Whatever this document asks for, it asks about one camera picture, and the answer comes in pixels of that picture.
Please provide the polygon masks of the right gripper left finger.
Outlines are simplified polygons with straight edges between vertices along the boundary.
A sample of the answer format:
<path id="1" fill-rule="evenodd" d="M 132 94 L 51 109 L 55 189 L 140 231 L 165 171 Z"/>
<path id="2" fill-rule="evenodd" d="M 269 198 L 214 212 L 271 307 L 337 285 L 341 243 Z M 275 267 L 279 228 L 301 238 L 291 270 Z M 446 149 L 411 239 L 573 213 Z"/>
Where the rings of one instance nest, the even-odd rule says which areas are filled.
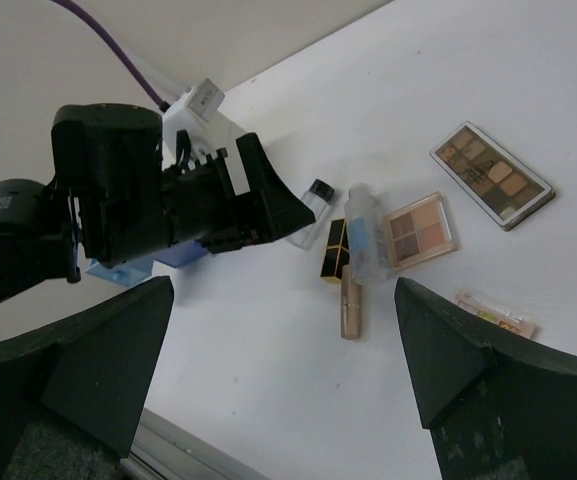
<path id="1" fill-rule="evenodd" d="M 152 278 L 0 342 L 0 479 L 112 479 L 131 450 L 174 289 Z"/>

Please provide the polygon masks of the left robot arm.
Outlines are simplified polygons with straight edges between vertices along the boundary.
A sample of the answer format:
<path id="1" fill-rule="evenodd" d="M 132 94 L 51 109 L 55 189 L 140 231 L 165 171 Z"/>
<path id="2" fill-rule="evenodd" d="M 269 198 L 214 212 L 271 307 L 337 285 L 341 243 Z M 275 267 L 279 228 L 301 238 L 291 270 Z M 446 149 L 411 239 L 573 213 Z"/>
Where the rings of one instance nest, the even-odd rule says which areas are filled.
<path id="1" fill-rule="evenodd" d="M 235 151 L 218 145 L 233 139 Z M 311 225 L 258 136 L 223 116 L 67 105 L 51 129 L 55 174 L 0 182 L 0 303 L 44 281 L 77 283 L 85 256 L 112 268 L 189 241 L 213 254 Z"/>

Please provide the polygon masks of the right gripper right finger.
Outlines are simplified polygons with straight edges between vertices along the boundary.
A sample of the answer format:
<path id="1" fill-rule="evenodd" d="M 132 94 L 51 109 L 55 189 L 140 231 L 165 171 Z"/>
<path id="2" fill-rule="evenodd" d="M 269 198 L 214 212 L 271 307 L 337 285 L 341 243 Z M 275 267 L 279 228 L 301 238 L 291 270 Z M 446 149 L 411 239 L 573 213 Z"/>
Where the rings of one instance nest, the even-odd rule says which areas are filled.
<path id="1" fill-rule="evenodd" d="M 577 356 L 398 279 L 400 336 L 445 479 L 577 479 Z"/>

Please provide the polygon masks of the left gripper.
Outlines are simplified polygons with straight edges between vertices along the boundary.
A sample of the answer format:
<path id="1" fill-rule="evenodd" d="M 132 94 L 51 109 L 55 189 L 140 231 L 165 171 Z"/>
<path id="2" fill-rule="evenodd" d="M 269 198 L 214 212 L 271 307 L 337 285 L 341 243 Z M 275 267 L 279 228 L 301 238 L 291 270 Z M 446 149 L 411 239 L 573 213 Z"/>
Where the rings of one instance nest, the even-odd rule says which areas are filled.
<path id="1" fill-rule="evenodd" d="M 190 165 L 190 140 L 177 132 L 176 162 L 162 174 L 162 200 L 172 240 L 196 240 L 211 253 L 272 243 L 310 226 L 313 211 L 285 185 L 256 133 L 236 140 L 249 185 L 237 194 L 220 151 Z"/>

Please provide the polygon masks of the light blue drawer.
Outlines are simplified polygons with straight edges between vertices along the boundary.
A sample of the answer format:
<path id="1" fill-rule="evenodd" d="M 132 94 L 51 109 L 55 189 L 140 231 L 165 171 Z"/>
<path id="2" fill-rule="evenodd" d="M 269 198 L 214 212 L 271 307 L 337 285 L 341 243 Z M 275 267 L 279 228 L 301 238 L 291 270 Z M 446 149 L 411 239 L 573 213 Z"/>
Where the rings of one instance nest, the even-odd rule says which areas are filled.
<path id="1" fill-rule="evenodd" d="M 151 256 L 127 261 L 112 268 L 104 267 L 97 260 L 92 260 L 85 272 L 116 285 L 132 288 L 152 275 L 153 264 L 154 259 Z"/>

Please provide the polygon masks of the rose gold lipstick tube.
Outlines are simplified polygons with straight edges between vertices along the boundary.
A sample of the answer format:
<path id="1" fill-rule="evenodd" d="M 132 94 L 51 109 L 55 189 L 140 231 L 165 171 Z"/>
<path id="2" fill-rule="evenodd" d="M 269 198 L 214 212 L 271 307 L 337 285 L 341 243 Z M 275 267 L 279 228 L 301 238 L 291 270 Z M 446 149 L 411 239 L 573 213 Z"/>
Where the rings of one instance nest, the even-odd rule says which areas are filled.
<path id="1" fill-rule="evenodd" d="M 349 265 L 342 268 L 340 310 L 341 337 L 345 340 L 360 339 L 363 323 L 362 286 L 354 281 Z"/>

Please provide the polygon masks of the black gold lipstick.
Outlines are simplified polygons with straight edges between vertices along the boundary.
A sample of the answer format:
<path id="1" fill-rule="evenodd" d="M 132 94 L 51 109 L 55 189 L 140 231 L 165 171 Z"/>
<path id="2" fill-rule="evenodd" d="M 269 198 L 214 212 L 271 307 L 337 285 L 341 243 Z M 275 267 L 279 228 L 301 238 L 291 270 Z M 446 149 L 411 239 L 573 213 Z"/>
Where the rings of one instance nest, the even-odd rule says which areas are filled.
<path id="1" fill-rule="evenodd" d="M 349 264 L 350 253 L 346 220 L 335 219 L 330 223 L 320 278 L 328 283 L 342 282 L 343 268 Z"/>

